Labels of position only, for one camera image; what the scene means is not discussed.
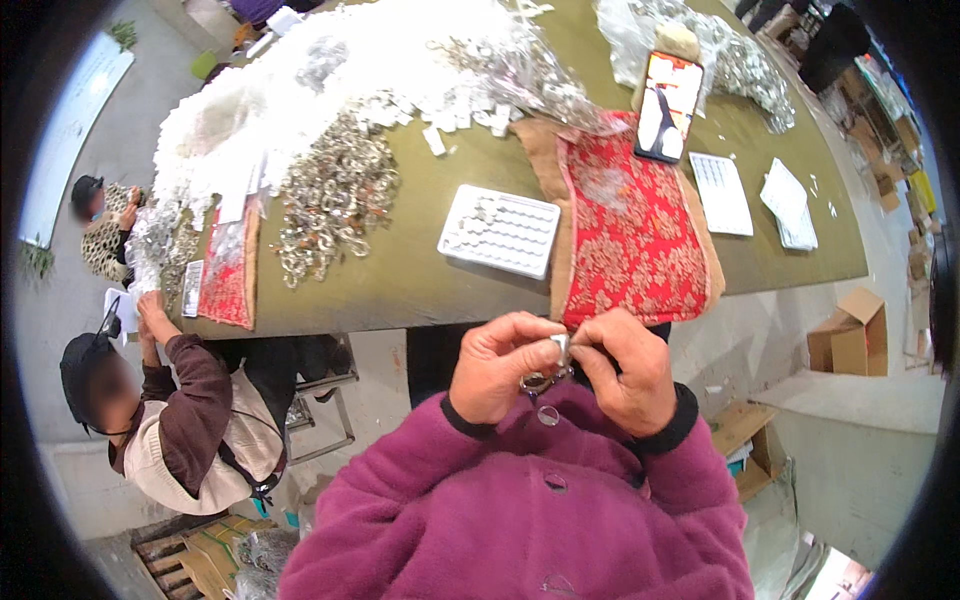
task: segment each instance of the black hat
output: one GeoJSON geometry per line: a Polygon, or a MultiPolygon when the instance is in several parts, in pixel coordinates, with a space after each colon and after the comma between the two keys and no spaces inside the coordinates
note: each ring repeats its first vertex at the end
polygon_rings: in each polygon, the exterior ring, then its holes
{"type": "Polygon", "coordinates": [[[82,219],[89,218],[93,192],[103,186],[104,178],[97,179],[90,175],[81,175],[73,184],[73,192],[70,193],[70,207],[73,208],[73,213],[82,219]]]}
{"type": "Polygon", "coordinates": [[[104,334],[82,333],[70,340],[60,360],[60,380],[73,420],[87,426],[93,418],[90,407],[90,374],[96,365],[116,350],[104,334]]]}

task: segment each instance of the jacket button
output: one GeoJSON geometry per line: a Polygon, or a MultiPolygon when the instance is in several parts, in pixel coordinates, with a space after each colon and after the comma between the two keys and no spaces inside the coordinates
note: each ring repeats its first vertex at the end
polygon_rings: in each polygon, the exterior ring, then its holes
{"type": "Polygon", "coordinates": [[[560,413],[552,406],[543,405],[537,409],[537,419],[547,427],[553,427],[560,422],[560,413]]]}
{"type": "Polygon", "coordinates": [[[553,492],[566,493],[566,480],[556,473],[544,475],[543,483],[553,492]]]}

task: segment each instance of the green table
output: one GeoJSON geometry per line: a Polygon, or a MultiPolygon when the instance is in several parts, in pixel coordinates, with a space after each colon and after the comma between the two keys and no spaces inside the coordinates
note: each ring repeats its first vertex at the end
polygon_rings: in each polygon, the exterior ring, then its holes
{"type": "MultiPolygon", "coordinates": [[[[629,109],[631,90],[613,81],[610,47],[596,29],[586,0],[554,0],[554,12],[539,18],[560,60],[573,67],[590,98],[604,108],[629,109]]],[[[716,0],[689,0],[702,12],[720,14],[746,32],[716,0]]],[[[791,92],[796,127],[771,135],[760,109],[739,97],[711,96],[707,119],[696,118],[688,148],[720,156],[736,154],[736,163],[754,218],[755,235],[714,235],[727,278],[727,293],[740,294],[867,274],[859,229],[827,143],[800,96],[791,92]],[[786,251],[773,215],[758,193],[774,156],[801,181],[814,174],[819,198],[810,198],[810,213],[820,248],[786,251]],[[828,209],[832,202],[837,213],[828,209]]],[[[479,322],[514,310],[548,312],[546,281],[536,281],[489,267],[448,259],[436,246],[454,193],[462,183],[541,198],[540,186],[515,136],[493,137],[474,127],[441,133],[452,156],[435,158],[420,133],[419,121],[397,127],[387,138],[403,177],[390,230],[369,235],[371,254],[331,266],[323,283],[306,280],[291,290],[283,284],[279,260],[269,249],[279,236],[282,207],[273,203],[261,224],[257,266],[256,329],[182,319],[184,330],[206,338],[264,337],[334,331],[360,331],[429,324],[479,322]]],[[[682,168],[691,177],[689,162],[682,168]]],[[[205,248],[208,230],[201,248],[205,248]]]]}

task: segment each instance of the magenta fleece jacket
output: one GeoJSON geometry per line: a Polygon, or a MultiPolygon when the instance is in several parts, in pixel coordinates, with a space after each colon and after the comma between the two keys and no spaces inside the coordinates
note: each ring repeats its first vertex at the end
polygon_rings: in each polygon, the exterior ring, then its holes
{"type": "Polygon", "coordinates": [[[655,455],[578,385],[520,399],[486,436],[454,427],[443,399],[337,474],[280,600],[754,597],[746,514],[700,417],[655,455]]]}

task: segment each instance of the smartphone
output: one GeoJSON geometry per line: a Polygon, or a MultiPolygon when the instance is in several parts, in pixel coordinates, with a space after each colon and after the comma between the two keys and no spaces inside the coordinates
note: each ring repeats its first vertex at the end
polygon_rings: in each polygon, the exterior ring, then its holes
{"type": "Polygon", "coordinates": [[[634,155],[675,163],[684,154],[704,67],[663,52],[650,53],[634,155]]]}

